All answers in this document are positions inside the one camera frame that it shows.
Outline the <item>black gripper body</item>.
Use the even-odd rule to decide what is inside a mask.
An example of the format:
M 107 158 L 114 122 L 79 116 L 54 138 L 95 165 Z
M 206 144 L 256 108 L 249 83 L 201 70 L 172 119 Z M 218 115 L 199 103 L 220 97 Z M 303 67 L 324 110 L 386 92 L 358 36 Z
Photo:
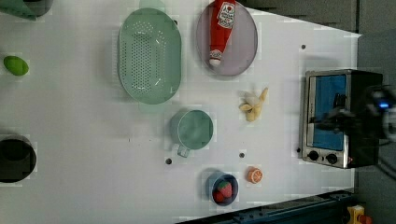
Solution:
M 311 122 L 323 131 L 372 138 L 374 135 L 369 128 L 371 117 L 366 109 L 353 113 L 345 108 L 334 108 L 321 116 L 312 117 Z

